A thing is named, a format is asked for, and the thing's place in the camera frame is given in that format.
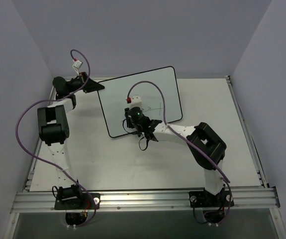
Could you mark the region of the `white whiteboard black frame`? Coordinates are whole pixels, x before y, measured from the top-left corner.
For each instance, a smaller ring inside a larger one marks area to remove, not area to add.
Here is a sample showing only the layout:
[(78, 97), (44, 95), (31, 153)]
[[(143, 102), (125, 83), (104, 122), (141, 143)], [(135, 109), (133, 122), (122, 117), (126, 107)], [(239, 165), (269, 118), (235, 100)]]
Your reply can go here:
[(152, 120), (162, 120), (166, 112), (168, 123), (183, 118), (178, 81), (172, 66), (117, 77), (100, 82), (104, 86), (98, 91), (108, 135), (117, 138), (132, 132), (125, 127), (124, 109), (128, 92), (142, 100), (142, 112)]

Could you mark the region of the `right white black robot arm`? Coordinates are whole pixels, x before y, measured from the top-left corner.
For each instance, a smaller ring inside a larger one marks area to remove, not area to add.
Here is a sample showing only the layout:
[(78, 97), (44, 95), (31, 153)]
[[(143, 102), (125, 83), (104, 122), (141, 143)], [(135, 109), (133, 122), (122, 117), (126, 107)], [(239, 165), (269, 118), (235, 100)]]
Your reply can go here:
[(204, 169), (204, 199), (209, 205), (217, 205), (222, 200), (222, 160), (226, 143), (206, 123), (196, 126), (182, 126), (149, 119), (139, 107), (124, 109), (126, 126), (135, 129), (139, 136), (155, 142), (185, 144), (190, 149), (197, 164)]

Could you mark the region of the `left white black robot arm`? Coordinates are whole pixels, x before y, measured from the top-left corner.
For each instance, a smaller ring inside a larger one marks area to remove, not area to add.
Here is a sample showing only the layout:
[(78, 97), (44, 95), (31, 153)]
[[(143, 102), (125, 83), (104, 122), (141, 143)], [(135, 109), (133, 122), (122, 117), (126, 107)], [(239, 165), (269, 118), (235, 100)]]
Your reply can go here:
[(81, 72), (69, 81), (63, 77), (55, 77), (53, 87), (56, 90), (56, 102), (37, 110), (39, 137), (48, 146), (56, 167), (56, 200), (66, 201), (71, 208), (78, 209), (83, 205), (84, 196), (77, 184), (78, 180), (73, 178), (67, 147), (67, 139), (70, 136), (67, 113), (76, 107), (76, 96), (70, 93), (79, 88), (82, 88), (84, 93), (91, 93), (103, 90), (105, 86), (88, 78), (87, 73)]

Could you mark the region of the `aluminium back rail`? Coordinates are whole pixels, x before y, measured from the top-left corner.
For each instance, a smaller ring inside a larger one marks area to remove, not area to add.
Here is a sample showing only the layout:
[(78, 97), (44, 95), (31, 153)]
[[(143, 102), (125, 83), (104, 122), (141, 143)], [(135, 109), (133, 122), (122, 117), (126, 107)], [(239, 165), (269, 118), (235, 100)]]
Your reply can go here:
[(95, 80), (95, 81), (104, 81), (104, 80), (110, 80), (110, 79), (115, 79), (116, 76), (112, 76), (112, 77), (91, 77), (91, 79)]

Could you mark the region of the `aluminium rail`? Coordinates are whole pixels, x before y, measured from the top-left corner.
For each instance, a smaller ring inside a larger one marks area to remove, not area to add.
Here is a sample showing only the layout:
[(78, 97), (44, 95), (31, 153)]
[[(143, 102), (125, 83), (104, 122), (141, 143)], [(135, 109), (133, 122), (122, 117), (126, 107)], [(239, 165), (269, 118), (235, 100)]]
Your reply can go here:
[[(100, 191), (99, 212), (146, 212), (185, 211), (190, 206), (189, 191)], [(236, 187), (232, 189), (229, 201), (234, 201), (233, 209), (279, 208), (280, 201), (274, 188)], [(51, 192), (17, 193), (11, 209), (12, 213), (56, 213), (55, 198)]]
[(112, 77), (91, 77), (91, 79), (95, 80), (95, 81), (104, 81), (104, 80), (110, 80), (110, 79), (115, 79), (116, 76), (112, 76)]
[(237, 111), (237, 114), (238, 114), (238, 117), (240, 120), (241, 127), (242, 127), (244, 135), (245, 135), (245, 139), (247, 141), (247, 145), (249, 147), (249, 151), (250, 151), (254, 166), (255, 166), (257, 174), (258, 174), (258, 178), (261, 182), (261, 185), (264, 188), (269, 188), (270, 186), (269, 186), (269, 183), (265, 177), (265, 173), (264, 173), (264, 170), (263, 170), (260, 158), (259, 158), (259, 154), (258, 154), (256, 146), (255, 146), (254, 140), (250, 134), (249, 128), (246, 124), (245, 118), (242, 114), (242, 111), (241, 111), (240, 106), (238, 104), (238, 101), (236, 99), (235, 93), (233, 91), (231, 76), (229, 75), (229, 76), (226, 76), (225, 78), (226, 78), (226, 82), (227, 82), (232, 100), (234, 102), (234, 105), (235, 105), (235, 108), (236, 108), (236, 111)]
[[(39, 139), (38, 143), (37, 143), (37, 146), (35, 148), (35, 151), (34, 151), (34, 154), (37, 155), (37, 156), (38, 156), (38, 154), (40, 152), (41, 145), (42, 145), (42, 141)], [(32, 162), (31, 162), (31, 165), (30, 165), (30, 169), (29, 169), (28, 175), (27, 175), (25, 186), (24, 186), (24, 189), (23, 189), (24, 192), (29, 192), (30, 191), (36, 164), (37, 164), (37, 159), (33, 158)]]

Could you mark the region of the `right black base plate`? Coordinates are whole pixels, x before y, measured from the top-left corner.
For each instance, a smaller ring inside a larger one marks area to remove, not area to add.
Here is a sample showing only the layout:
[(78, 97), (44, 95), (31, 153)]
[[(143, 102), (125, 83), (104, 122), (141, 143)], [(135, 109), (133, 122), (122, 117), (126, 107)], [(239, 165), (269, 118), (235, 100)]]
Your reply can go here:
[(234, 201), (229, 202), (229, 192), (223, 191), (213, 195), (206, 190), (189, 191), (190, 206), (195, 208), (219, 208), (234, 206)]

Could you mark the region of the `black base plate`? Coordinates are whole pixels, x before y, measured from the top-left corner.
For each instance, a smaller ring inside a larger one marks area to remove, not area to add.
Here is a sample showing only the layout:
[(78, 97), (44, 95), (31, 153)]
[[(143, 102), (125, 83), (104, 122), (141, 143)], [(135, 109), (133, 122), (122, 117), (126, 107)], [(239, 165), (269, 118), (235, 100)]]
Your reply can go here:
[(219, 208), (234, 206), (234, 201), (229, 202), (229, 192), (223, 191), (213, 195), (206, 190), (189, 191), (190, 206), (195, 208)]
[(99, 193), (83, 192), (82, 195), (74, 195), (70, 198), (63, 198), (63, 196), (57, 196), (55, 200), (55, 210), (94, 210), (99, 208), (100, 194)]

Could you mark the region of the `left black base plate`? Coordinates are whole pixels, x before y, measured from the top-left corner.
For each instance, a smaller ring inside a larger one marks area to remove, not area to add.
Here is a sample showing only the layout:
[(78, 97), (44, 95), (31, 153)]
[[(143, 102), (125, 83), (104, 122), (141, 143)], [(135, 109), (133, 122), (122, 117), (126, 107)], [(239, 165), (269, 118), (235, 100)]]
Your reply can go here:
[(55, 210), (94, 210), (99, 208), (100, 194), (99, 193), (83, 192), (82, 195), (74, 195), (70, 198), (63, 198), (63, 196), (57, 196), (55, 200)]

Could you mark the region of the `aluminium left side rail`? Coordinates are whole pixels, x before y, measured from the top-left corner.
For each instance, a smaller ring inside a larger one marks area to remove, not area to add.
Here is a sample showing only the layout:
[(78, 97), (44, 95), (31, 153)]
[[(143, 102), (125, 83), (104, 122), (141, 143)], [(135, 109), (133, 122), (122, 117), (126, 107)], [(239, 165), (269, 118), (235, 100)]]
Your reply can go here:
[[(38, 156), (38, 154), (40, 152), (41, 145), (42, 145), (42, 141), (39, 139), (38, 143), (37, 143), (37, 146), (35, 148), (35, 151), (34, 151), (34, 154), (37, 155), (37, 156)], [(30, 191), (36, 164), (37, 164), (37, 159), (33, 158), (32, 162), (31, 162), (31, 165), (30, 165), (30, 169), (29, 169), (28, 175), (27, 175), (25, 186), (24, 186), (24, 189), (23, 189), (24, 192), (29, 192)]]

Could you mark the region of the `aluminium front rail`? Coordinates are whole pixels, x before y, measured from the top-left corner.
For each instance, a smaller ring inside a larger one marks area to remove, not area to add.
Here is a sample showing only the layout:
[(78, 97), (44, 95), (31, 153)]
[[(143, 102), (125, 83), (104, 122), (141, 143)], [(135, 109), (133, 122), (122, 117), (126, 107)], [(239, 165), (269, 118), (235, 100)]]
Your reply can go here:
[[(100, 191), (99, 212), (146, 212), (185, 211), (190, 206), (189, 191)], [(232, 189), (229, 201), (234, 201), (233, 209), (279, 208), (280, 201), (274, 188), (236, 187)], [(51, 192), (17, 193), (11, 209), (12, 213), (56, 213), (55, 198)]]

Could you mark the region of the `aluminium right side rail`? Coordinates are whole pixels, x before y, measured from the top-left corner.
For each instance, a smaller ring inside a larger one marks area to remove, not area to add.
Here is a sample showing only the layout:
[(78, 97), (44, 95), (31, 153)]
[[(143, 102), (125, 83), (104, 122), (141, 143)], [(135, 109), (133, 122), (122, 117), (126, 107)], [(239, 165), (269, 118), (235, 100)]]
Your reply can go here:
[(254, 140), (250, 134), (249, 128), (246, 124), (245, 118), (242, 114), (242, 111), (241, 111), (240, 106), (238, 104), (238, 101), (236, 99), (235, 93), (233, 91), (231, 76), (229, 75), (229, 76), (226, 76), (225, 78), (226, 78), (226, 82), (227, 82), (232, 100), (234, 102), (234, 105), (235, 105), (235, 108), (236, 108), (236, 111), (237, 111), (237, 114), (238, 114), (238, 117), (240, 120), (241, 127), (242, 127), (244, 135), (245, 135), (245, 139), (247, 141), (247, 145), (249, 147), (249, 151), (250, 151), (254, 166), (255, 166), (257, 174), (258, 174), (258, 178), (261, 182), (261, 185), (264, 188), (269, 188), (270, 186), (269, 186), (269, 183), (265, 177), (265, 173), (264, 173), (264, 170), (263, 170), (260, 158), (259, 158), (259, 154), (258, 154), (256, 146), (255, 146)]

